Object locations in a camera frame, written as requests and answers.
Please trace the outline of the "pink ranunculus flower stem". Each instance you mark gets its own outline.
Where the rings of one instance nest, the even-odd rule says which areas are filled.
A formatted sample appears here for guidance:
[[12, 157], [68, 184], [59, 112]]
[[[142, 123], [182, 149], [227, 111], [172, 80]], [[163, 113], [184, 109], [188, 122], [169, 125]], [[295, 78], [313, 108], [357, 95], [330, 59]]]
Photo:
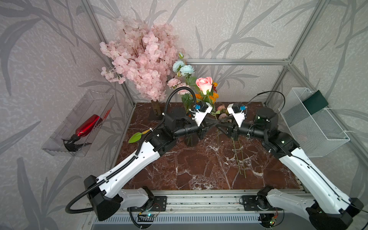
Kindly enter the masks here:
[[216, 127], [222, 134], [232, 140], [233, 151], [235, 154], [239, 173], [240, 175], [243, 175], [244, 178], [246, 178], [243, 162], [244, 156], [242, 151], [242, 144], [239, 141], [239, 125], [233, 115], [227, 115], [226, 113], [220, 114], [218, 121], [219, 123], [216, 125]]

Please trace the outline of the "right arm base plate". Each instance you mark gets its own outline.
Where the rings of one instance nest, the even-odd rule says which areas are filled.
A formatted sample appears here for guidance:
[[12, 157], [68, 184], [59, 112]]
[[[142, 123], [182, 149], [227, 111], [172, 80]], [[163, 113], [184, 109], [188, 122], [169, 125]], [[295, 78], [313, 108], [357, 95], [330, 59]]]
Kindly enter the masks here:
[[254, 195], [243, 195], [239, 199], [239, 203], [243, 206], [245, 211], [275, 211], [266, 198], [260, 198]]

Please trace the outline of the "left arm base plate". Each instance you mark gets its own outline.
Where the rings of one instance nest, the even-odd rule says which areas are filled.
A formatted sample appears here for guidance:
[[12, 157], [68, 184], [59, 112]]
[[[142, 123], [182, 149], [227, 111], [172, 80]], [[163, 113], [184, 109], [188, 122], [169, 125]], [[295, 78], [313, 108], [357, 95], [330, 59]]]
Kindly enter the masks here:
[[149, 198], [149, 200], [142, 207], [131, 207], [130, 211], [166, 211], [166, 206], [167, 196], [154, 196], [153, 198]]

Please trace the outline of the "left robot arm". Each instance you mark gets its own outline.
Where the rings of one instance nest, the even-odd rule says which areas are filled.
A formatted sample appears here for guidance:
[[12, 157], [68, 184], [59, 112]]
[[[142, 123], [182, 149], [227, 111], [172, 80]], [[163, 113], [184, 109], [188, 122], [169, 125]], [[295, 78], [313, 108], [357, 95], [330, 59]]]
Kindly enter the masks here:
[[98, 176], [89, 176], [85, 181], [87, 189], [97, 186], [87, 197], [100, 221], [113, 216], [124, 208], [150, 209], [154, 195], [145, 186], [124, 190], [125, 184], [152, 162], [173, 149], [180, 137], [197, 134], [202, 138], [209, 130], [206, 115], [211, 113], [210, 104], [196, 104], [188, 116], [183, 108], [172, 110], [164, 121], [140, 139], [136, 151], [110, 171]]

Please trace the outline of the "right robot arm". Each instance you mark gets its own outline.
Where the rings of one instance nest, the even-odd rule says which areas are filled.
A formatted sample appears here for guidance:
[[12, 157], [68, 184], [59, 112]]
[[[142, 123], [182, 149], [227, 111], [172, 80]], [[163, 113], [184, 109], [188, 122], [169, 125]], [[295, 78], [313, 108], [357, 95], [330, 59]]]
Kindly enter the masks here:
[[246, 121], [247, 107], [232, 103], [227, 108], [231, 123], [217, 128], [234, 140], [239, 136], [259, 139], [274, 158], [292, 171], [313, 196], [302, 199], [266, 186], [257, 193], [256, 203], [261, 210], [278, 208], [308, 220], [317, 230], [346, 230], [353, 218], [363, 211], [358, 198], [350, 198], [338, 189], [308, 158], [299, 143], [278, 129], [278, 114], [261, 107], [252, 123]]

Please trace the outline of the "peach pink peony stem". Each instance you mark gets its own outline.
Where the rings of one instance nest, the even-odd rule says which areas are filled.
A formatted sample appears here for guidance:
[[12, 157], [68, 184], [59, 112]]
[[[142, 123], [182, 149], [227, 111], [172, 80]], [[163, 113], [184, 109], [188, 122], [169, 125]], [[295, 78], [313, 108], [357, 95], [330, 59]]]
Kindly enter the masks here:
[[[215, 115], [218, 115], [218, 119], [220, 120], [220, 123], [232, 123], [233, 119], [232, 117], [230, 117], [230, 114], [227, 111], [227, 108], [225, 107], [225, 105], [220, 105], [217, 108], [217, 111], [215, 112]], [[235, 145], [235, 140], [233, 137], [231, 137], [232, 139], [232, 143], [233, 143], [233, 150], [234, 150], [234, 155], [235, 155], [235, 159], [236, 159], [236, 163], [238, 166], [238, 170], [240, 175], [242, 175], [241, 173], [241, 169], [240, 169], [240, 165], [239, 165], [239, 158], [238, 158], [238, 154], [237, 154], [237, 149], [236, 149], [236, 145]]]

